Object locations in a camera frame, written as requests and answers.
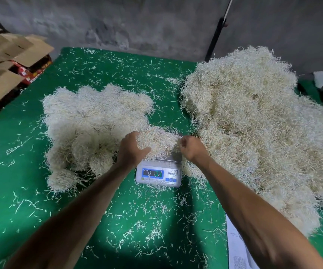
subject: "green mat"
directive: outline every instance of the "green mat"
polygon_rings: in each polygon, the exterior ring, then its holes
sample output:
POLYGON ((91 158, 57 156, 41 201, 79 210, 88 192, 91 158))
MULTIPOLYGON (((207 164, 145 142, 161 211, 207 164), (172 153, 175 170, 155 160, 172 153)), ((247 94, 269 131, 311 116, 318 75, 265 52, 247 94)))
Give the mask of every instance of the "green mat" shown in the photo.
MULTIPOLYGON (((108 83, 146 91, 159 106, 150 123, 191 129, 177 102, 178 85, 194 71, 191 62, 87 48, 64 48, 59 58, 0 113, 0 268, 44 221, 73 196, 47 190, 44 152, 49 141, 40 123, 41 99, 56 87, 76 91, 108 83)), ((323 256, 322 232, 312 243, 323 256)), ((228 268, 225 213, 209 187, 164 192, 136 184, 134 172, 121 184, 89 241, 77 268, 228 268)))

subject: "hand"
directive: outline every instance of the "hand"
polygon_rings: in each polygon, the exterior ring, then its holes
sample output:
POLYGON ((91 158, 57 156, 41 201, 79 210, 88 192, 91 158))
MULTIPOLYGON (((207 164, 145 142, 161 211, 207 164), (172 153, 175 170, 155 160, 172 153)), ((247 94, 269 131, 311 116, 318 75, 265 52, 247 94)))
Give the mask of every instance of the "hand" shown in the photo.
POLYGON ((180 140, 180 151, 188 161, 196 165, 199 159, 209 158, 209 154, 201 140, 189 135, 183 136, 180 140))
POLYGON ((133 131, 122 139, 119 147, 117 163, 125 164, 134 168, 147 154, 150 153, 150 147, 146 147, 142 150, 138 148, 136 139, 137 135, 139 135, 139 132, 133 131))

